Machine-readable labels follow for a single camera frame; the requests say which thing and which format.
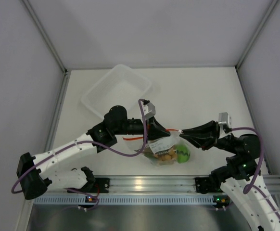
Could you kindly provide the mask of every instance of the plastic bag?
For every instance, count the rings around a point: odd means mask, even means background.
[[[138,151],[143,138],[123,138],[130,150]],[[182,138],[171,134],[154,141],[149,141],[142,153],[153,165],[171,165],[175,162],[185,163],[190,159],[190,150]]]

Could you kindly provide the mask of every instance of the white plastic container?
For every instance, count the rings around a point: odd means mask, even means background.
[[[81,97],[81,102],[103,119],[110,108],[116,105],[121,105],[129,111],[151,86],[152,82],[147,77],[119,64],[94,84]]]

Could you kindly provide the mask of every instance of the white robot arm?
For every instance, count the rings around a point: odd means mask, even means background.
[[[90,192],[95,178],[89,168],[74,168],[70,171],[62,169],[70,166],[75,159],[97,154],[105,149],[123,156],[136,156],[142,153],[147,140],[170,136],[154,118],[155,107],[152,103],[139,100],[139,106],[143,122],[140,119],[127,119],[125,108],[115,106],[104,116],[103,122],[77,139],[42,154],[23,154],[17,169],[18,181],[13,185],[12,193],[23,192],[25,199],[30,200],[41,196],[47,189],[72,188],[79,192]],[[228,134],[235,130],[231,129],[230,125],[229,115],[221,113],[218,122],[211,121],[181,131],[180,137],[197,148],[208,150],[216,147],[235,154],[226,159],[226,166],[213,170],[208,178],[199,178],[198,182],[196,179],[197,192],[222,190],[242,212],[252,231],[280,231],[280,210],[266,189],[263,177],[259,175],[263,160],[260,137],[245,134],[236,138]],[[253,128],[240,129],[254,131]],[[123,134],[143,134],[142,148],[135,154],[123,154],[111,149],[110,147],[117,143],[115,135]],[[15,192],[18,183],[22,190]]]

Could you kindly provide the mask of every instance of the white wall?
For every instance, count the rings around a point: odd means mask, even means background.
[[[235,65],[271,0],[30,0],[68,68]]]
[[[240,71],[251,110],[264,136],[274,173],[280,174],[280,3]]]
[[[20,1],[0,0],[0,231],[15,228],[19,157],[43,151],[62,76]]]

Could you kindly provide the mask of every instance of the purple cable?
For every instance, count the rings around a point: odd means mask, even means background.
[[[263,138],[262,136],[260,135],[260,133],[255,130],[254,128],[249,128],[249,127],[242,127],[242,128],[233,128],[232,131],[239,131],[239,130],[250,130],[250,131],[253,131],[259,138],[260,140],[260,157],[259,157],[259,163],[257,164],[256,166],[256,169],[255,169],[255,174],[254,176],[252,177],[251,179],[251,182],[250,184],[247,184],[244,189],[243,189],[243,193],[244,194],[247,194],[248,192],[250,192],[250,190],[252,189],[252,187],[254,186],[255,184],[255,180],[257,178],[257,176],[259,175],[260,173],[260,170],[261,170],[261,165],[262,165],[262,162],[264,160],[264,144],[263,144]]]
[[[146,130],[146,123],[145,123],[146,119],[145,119],[144,111],[143,111],[143,108],[142,108],[142,105],[141,105],[141,102],[142,102],[142,101],[144,101],[144,99],[139,99],[139,100],[138,100],[138,104],[139,104],[140,112],[141,112],[141,116],[142,116],[142,122],[143,122],[143,145],[142,145],[141,149],[140,149],[138,152],[136,152],[135,154],[125,154],[125,153],[119,152],[119,151],[117,151],[117,150],[114,150],[114,149],[112,149],[112,148],[110,148],[110,147],[108,147],[108,146],[106,146],[106,145],[104,145],[104,144],[102,144],[102,143],[95,142],[95,141],[79,141],[79,142],[77,142],[77,144],[92,143],[92,144],[101,146],[101,147],[103,147],[103,148],[105,148],[105,149],[108,149],[108,150],[110,150],[111,152],[114,152],[114,153],[116,153],[116,154],[119,154],[119,155],[122,155],[122,156],[126,156],[126,157],[134,157],[134,156],[137,156],[137,155],[141,154],[141,153],[143,152],[143,150],[144,150],[144,148],[145,148],[145,145],[146,145],[146,142],[147,142],[147,130]],[[66,151],[67,149],[72,148],[72,147],[74,147],[74,146],[76,146],[74,143],[73,143],[73,144],[70,144],[70,145],[68,145],[68,146],[66,146],[66,147],[64,147],[64,148],[62,148],[62,149],[60,149],[60,150],[58,150],[58,151],[55,153],[55,155],[58,155],[58,154],[60,154],[60,153],[62,153],[62,152],[64,152],[64,151]],[[41,164],[45,163],[46,161],[50,160],[51,158],[53,158],[53,155],[50,155],[50,156],[46,157],[45,159],[41,160],[41,161],[38,162],[37,164],[33,165],[33,166],[32,166],[31,168],[29,168],[26,172],[24,172],[24,174],[21,175],[21,176],[18,178],[18,180],[15,182],[15,184],[12,186],[11,192],[12,192],[13,194],[22,193],[22,190],[15,191],[16,186],[23,180],[23,178],[26,177],[26,175],[28,175],[29,172],[31,172],[33,169],[37,168],[37,167],[40,166]]]
[[[253,185],[252,186],[253,188],[255,188],[256,190],[258,190],[260,193],[261,193],[261,195],[266,199],[266,201],[267,201],[267,203],[269,204],[269,206],[271,207],[271,209],[273,210],[273,211],[276,211],[276,208],[274,207],[274,205],[271,203],[271,201],[267,198],[267,196],[265,195],[265,193],[261,190],[261,189],[259,189],[257,186],[255,186],[255,185]],[[276,216],[279,218],[279,220],[280,220],[280,214],[278,213],[278,212],[276,212]]]
[[[71,188],[67,188],[66,190],[71,191],[71,192],[73,192],[73,193],[83,194],[83,195],[85,195],[85,196],[89,196],[89,197],[91,197],[91,198],[93,198],[93,199],[96,200],[97,203],[96,203],[95,205],[93,205],[93,207],[86,208],[86,210],[84,209],[85,211],[96,209],[97,205],[98,205],[99,202],[100,202],[100,200],[97,198],[97,196],[93,196],[93,195],[91,195],[91,194],[89,194],[89,193],[80,192],[80,191],[78,191],[78,190],[71,189]],[[60,209],[59,211],[55,212],[54,214],[52,214],[52,215],[47,219],[47,221],[44,222],[44,223],[42,223],[42,224],[38,224],[38,223],[37,223],[37,221],[36,221],[36,220],[37,220],[37,215],[36,215],[36,213],[33,213],[33,220],[34,220],[34,223],[35,223],[35,225],[36,225],[37,227],[41,228],[41,227],[45,226],[45,225],[46,225],[51,219],[53,219],[56,215],[58,215],[59,213],[65,211],[65,210],[68,210],[68,209],[70,209],[70,208],[79,208],[79,207],[78,207],[77,205],[71,205],[71,206],[64,207],[64,208]]]

